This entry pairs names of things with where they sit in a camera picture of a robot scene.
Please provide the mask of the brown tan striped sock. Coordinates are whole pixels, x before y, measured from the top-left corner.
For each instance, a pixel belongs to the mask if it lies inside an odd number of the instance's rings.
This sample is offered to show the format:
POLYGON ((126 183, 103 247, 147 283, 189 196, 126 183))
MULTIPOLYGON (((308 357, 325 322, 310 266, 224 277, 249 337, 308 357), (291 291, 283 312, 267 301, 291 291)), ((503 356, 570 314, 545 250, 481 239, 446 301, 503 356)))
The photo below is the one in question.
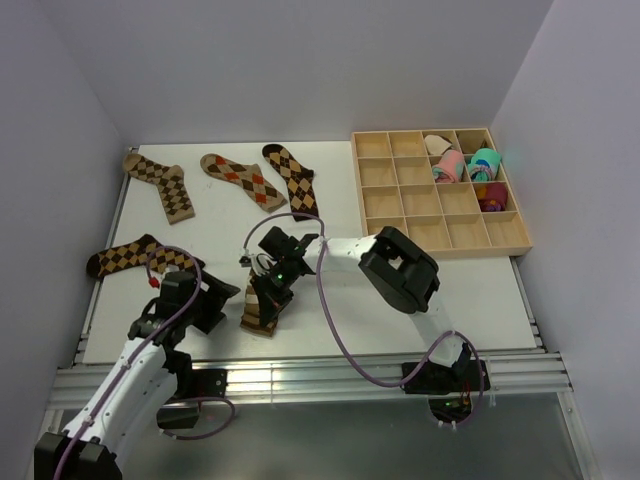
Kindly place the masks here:
POLYGON ((241 316, 240 327, 248 333, 264 338, 272 338, 277 327, 277 320, 273 320, 266 326, 260 325, 260 307, 258 297, 252 285, 255 277, 253 269, 249 271, 246 283, 244 310, 241 316))

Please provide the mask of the dark brown tan argyle sock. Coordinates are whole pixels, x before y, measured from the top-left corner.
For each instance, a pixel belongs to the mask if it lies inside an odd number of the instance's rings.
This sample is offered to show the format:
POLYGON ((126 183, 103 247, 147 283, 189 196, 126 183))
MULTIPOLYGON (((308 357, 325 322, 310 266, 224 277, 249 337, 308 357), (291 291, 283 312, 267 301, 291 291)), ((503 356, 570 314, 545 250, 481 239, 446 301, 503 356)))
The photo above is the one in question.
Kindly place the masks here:
POLYGON ((319 209, 313 189, 314 171, 304 167, 280 144, 265 145, 262 155, 285 181, 291 212, 296 213, 295 221, 307 220, 307 217, 300 217, 300 214, 318 217, 319 209))

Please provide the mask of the tan orange argyle sock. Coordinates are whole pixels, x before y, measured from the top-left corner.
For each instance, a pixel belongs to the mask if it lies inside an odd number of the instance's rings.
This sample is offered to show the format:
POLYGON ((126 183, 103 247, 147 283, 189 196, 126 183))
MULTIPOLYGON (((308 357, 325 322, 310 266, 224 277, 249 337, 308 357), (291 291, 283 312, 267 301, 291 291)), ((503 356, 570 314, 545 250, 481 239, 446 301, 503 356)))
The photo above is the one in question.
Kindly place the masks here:
POLYGON ((287 200, 268 180, 257 164, 242 164, 218 154, 200 159, 202 170, 210 177, 238 186, 263 211, 273 213, 287 200))

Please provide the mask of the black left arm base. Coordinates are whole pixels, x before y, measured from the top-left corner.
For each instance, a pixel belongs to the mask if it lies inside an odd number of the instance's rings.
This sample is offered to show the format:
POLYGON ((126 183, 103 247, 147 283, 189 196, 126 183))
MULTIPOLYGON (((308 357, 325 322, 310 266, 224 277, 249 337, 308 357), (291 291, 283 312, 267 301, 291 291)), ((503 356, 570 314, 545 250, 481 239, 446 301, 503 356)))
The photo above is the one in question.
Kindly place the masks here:
POLYGON ((202 403, 193 401, 193 398, 224 397, 226 387, 227 371, 225 369, 193 370, 185 386, 158 411, 156 415, 158 427, 164 430, 193 428, 202 410, 202 403))

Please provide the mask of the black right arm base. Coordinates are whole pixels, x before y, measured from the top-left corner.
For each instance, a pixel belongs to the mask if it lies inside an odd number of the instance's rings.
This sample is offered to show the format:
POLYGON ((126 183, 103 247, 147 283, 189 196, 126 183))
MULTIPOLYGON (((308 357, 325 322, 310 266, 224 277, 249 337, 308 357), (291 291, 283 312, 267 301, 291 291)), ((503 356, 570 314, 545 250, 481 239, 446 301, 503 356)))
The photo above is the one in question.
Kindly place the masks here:
POLYGON ((421 370, 401 389, 408 395, 435 395, 429 400, 433 416, 452 424, 466 420, 473 411, 472 395, 487 393, 491 388, 488 369, 478 361, 467 344, 452 367, 427 361, 421 370))

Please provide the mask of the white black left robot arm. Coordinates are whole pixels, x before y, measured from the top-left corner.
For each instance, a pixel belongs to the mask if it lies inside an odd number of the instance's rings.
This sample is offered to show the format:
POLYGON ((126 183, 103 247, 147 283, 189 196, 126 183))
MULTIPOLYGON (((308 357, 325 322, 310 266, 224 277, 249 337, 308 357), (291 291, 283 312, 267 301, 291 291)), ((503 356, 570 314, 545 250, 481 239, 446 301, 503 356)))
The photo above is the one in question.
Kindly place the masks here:
POLYGON ((61 432, 36 444, 35 478, 119 479, 131 445, 164 406, 231 403, 224 381, 198 388, 190 355, 177 347, 188 328, 209 333, 225 319, 239 288, 199 271, 149 282, 159 294, 131 324, 113 368, 61 432))

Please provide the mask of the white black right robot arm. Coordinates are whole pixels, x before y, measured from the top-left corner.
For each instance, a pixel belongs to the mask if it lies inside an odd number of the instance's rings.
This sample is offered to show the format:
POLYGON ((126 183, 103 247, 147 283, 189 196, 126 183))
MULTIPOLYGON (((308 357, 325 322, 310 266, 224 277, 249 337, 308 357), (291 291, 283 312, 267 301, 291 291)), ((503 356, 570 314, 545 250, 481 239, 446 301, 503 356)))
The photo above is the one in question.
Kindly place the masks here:
POLYGON ((409 373, 396 382, 379 380, 368 374, 348 351, 340 338, 324 293, 322 274, 328 271, 356 272, 364 275, 379 296, 394 310, 424 315, 432 296, 439 290, 437 262, 399 229, 385 226, 374 235, 360 238, 328 238, 322 232, 298 239, 273 227, 259 242, 267 260, 243 252, 239 263, 252 271, 250 280, 259 305, 259 325, 278 319, 293 300, 292 285, 311 275, 329 330, 344 358, 370 383, 384 388, 403 387, 422 371, 433 372, 435 383, 452 390, 468 374, 474 347, 466 337, 445 322, 427 322, 431 342, 424 357, 409 373))

